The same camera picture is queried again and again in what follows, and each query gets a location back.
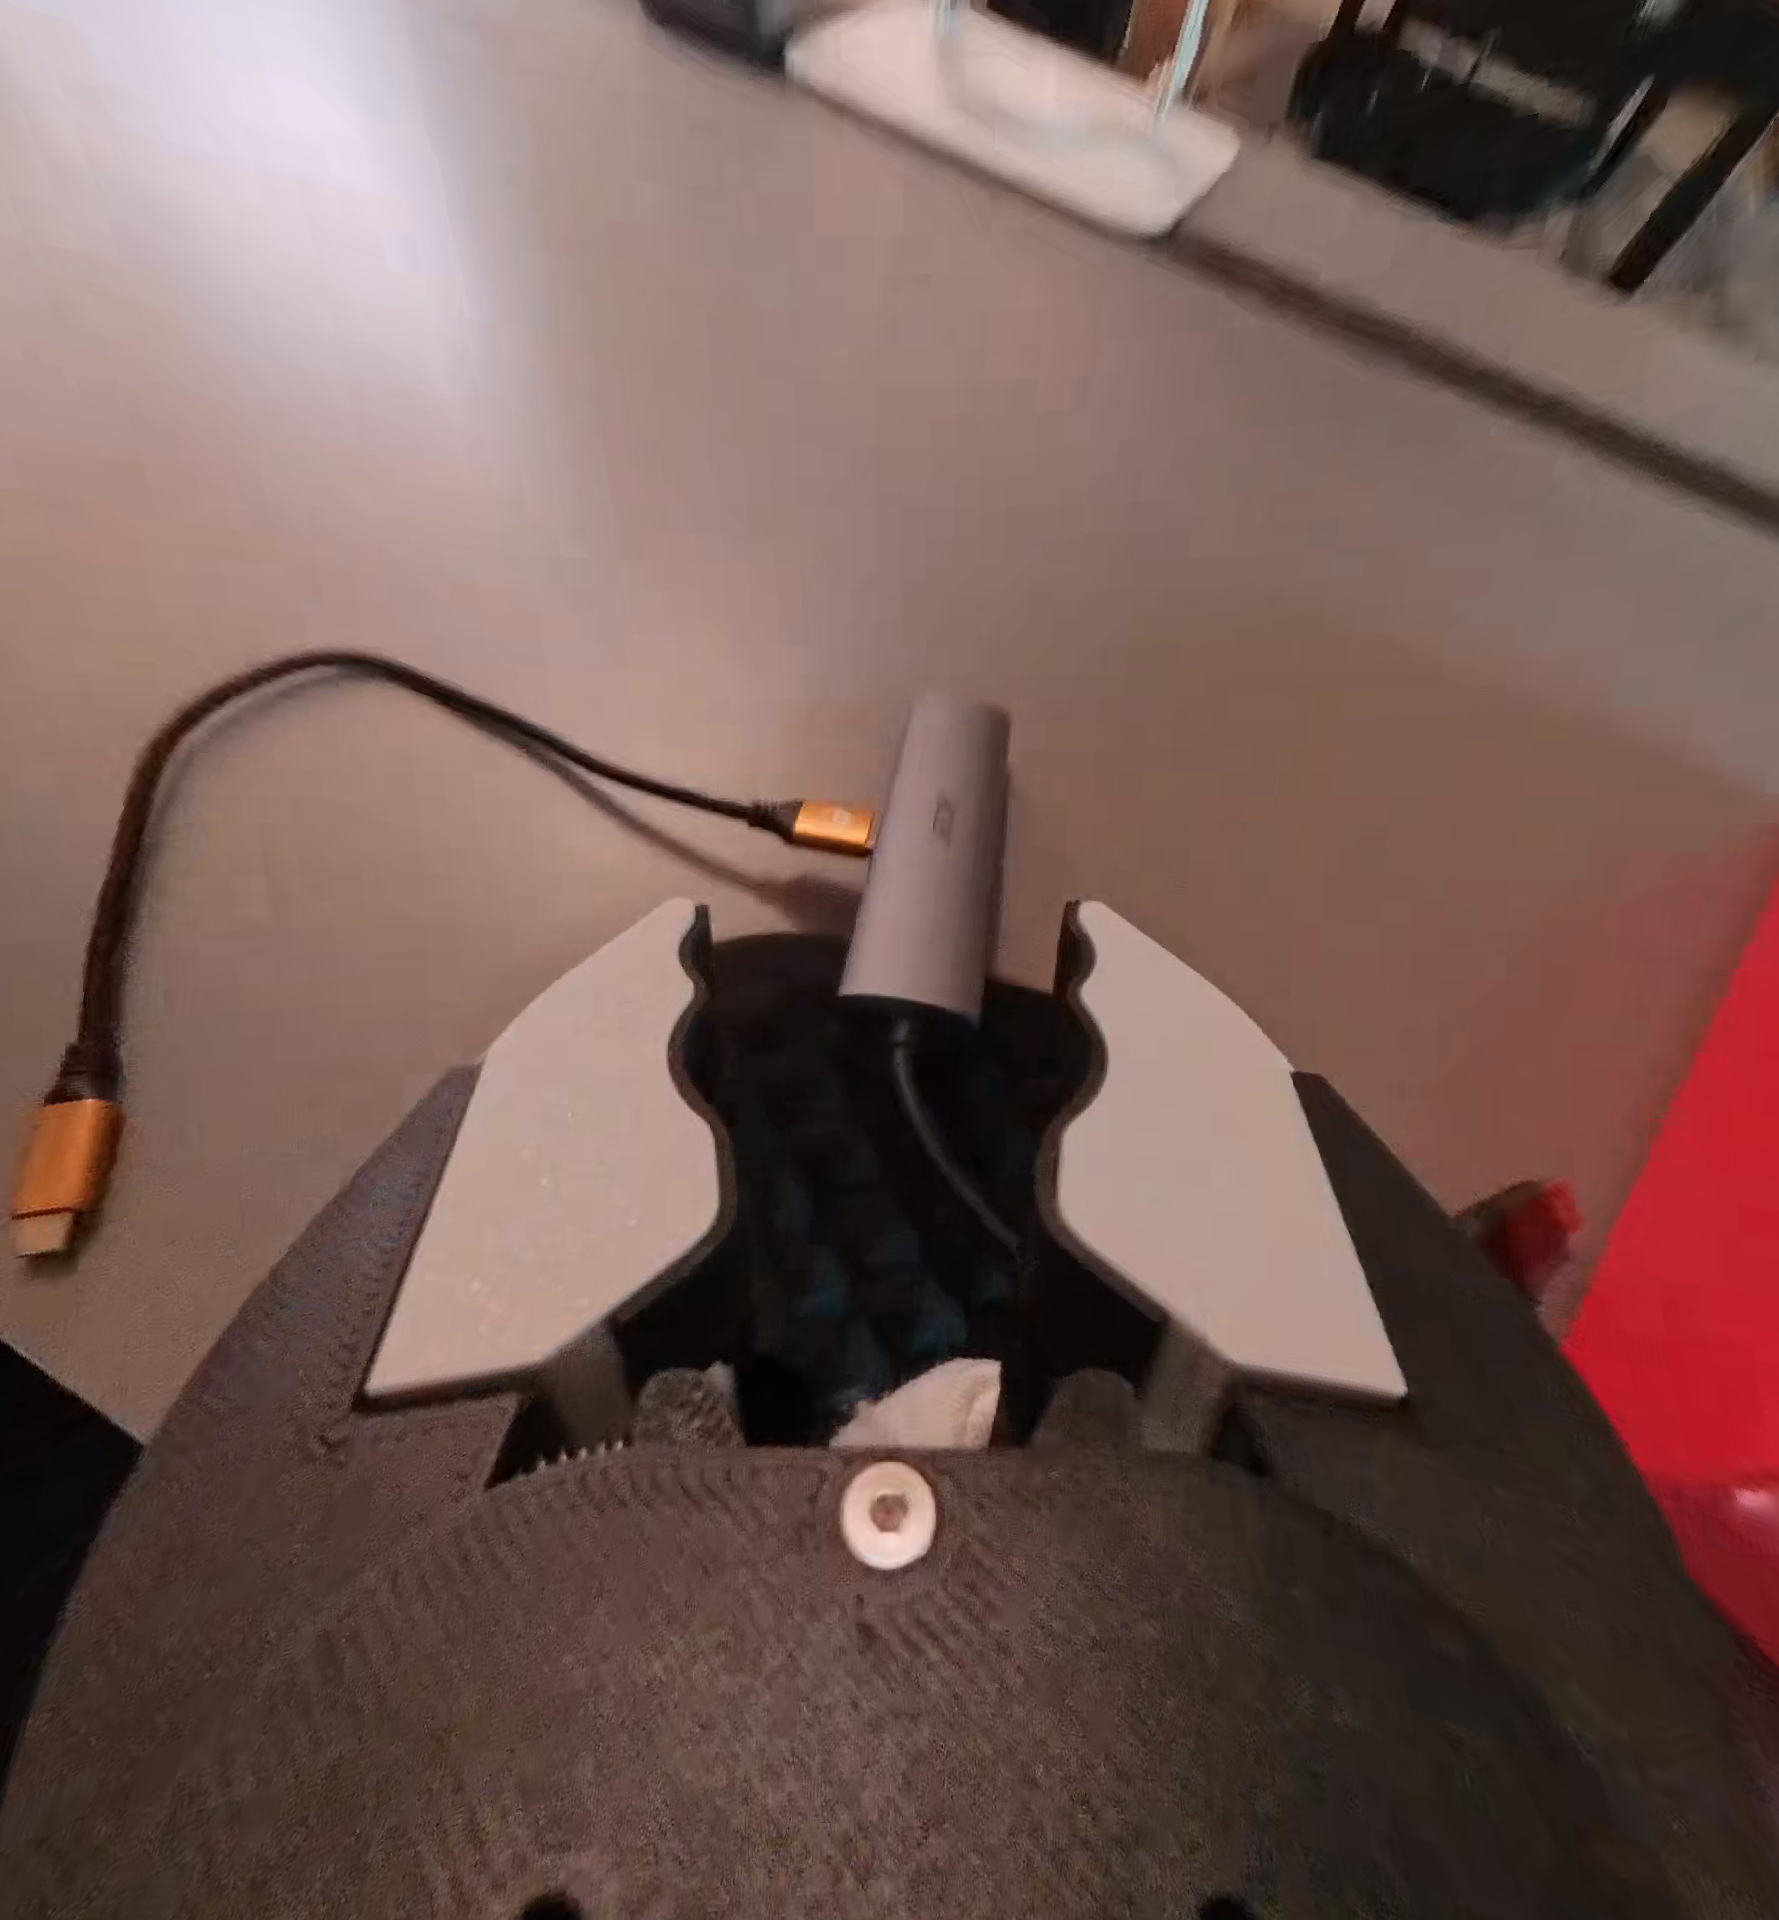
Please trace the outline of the person's right hand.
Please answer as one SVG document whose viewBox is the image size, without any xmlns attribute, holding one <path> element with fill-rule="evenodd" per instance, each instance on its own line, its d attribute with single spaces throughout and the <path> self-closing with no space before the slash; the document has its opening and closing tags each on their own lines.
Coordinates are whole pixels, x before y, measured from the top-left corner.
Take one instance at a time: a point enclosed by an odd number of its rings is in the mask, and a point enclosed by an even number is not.
<svg viewBox="0 0 1779 1920">
<path fill-rule="evenodd" d="M 838 1452 L 983 1452 L 997 1428 L 1004 1368 L 954 1357 L 863 1404 L 830 1439 Z"/>
</svg>

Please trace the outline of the black power adapter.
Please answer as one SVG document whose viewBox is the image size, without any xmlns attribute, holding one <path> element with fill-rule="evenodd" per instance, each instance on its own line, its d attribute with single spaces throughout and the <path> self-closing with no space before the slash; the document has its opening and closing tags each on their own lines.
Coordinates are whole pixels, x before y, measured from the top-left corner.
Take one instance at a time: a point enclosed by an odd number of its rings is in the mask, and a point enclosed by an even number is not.
<svg viewBox="0 0 1779 1920">
<path fill-rule="evenodd" d="M 660 29 L 758 71 L 781 69 L 797 22 L 792 2 L 642 2 L 638 7 Z"/>
</svg>

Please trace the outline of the instruction sheet on stand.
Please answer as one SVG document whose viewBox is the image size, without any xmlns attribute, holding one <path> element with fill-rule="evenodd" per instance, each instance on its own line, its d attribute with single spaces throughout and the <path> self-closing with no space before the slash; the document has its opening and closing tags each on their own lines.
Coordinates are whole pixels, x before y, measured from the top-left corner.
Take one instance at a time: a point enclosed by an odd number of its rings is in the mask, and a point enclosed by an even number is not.
<svg viewBox="0 0 1779 1920">
<path fill-rule="evenodd" d="M 1132 242 L 1178 232 L 1241 133 L 969 2 L 863 2 L 797 29 L 786 78 L 819 100 Z"/>
</svg>

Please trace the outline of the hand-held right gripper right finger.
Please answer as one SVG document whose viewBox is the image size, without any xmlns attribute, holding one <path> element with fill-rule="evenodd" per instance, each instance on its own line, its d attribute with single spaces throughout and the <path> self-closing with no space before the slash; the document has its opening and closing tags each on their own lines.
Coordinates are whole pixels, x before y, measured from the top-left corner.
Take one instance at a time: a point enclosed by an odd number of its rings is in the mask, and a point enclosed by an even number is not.
<svg viewBox="0 0 1779 1920">
<path fill-rule="evenodd" d="M 1245 1381 L 1400 1406 L 1407 1372 L 1284 1050 L 1095 897 L 1065 909 L 1055 995 L 1087 1065 L 1040 1162 L 1047 1234 Z"/>
</svg>

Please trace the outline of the black hex-patterned pouch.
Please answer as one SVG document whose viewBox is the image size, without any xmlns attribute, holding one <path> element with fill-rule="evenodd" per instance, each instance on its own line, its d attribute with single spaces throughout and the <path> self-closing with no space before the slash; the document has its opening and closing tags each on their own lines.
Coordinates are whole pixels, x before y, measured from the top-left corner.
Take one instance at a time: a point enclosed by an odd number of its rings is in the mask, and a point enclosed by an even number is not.
<svg viewBox="0 0 1779 1920">
<path fill-rule="evenodd" d="M 1026 1439 L 1077 1369 L 1135 1377 L 1149 1323 L 1047 1234 L 1040 1162 L 1087 1040 L 1049 992 L 994 981 L 955 1028 L 841 1000 L 841 944 L 714 953 L 696 1039 L 739 1184 L 727 1279 L 743 1434 L 820 1445 L 954 1357 L 1004 1368 Z"/>
</svg>

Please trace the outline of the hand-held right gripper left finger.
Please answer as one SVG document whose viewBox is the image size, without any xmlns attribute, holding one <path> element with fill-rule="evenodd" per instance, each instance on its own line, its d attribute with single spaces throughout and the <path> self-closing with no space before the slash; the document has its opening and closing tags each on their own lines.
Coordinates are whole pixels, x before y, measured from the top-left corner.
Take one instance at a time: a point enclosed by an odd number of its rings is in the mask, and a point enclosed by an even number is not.
<svg viewBox="0 0 1779 1920">
<path fill-rule="evenodd" d="M 373 1348 L 366 1398 L 562 1384 L 729 1243 L 729 1134 L 689 1065 L 714 927 L 671 897 L 483 1051 Z"/>
</svg>

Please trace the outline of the red plastic bin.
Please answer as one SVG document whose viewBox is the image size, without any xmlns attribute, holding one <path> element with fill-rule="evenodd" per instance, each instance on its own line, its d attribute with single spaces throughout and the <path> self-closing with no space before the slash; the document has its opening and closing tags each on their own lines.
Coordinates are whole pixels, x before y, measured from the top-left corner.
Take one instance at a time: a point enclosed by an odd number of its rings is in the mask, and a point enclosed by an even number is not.
<svg viewBox="0 0 1779 1920">
<path fill-rule="evenodd" d="M 1685 1568 L 1779 1669 L 1779 875 L 1567 1357 Z"/>
</svg>

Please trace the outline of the grey usb hub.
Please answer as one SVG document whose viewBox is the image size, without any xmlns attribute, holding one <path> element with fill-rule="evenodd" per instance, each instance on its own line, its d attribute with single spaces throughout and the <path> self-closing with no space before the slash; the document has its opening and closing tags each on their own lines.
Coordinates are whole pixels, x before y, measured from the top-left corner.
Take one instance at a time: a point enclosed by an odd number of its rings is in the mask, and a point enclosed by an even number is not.
<svg viewBox="0 0 1779 1920">
<path fill-rule="evenodd" d="M 838 995 L 961 1028 L 980 1021 L 997 944 L 1011 714 L 918 698 L 902 734 Z"/>
</svg>

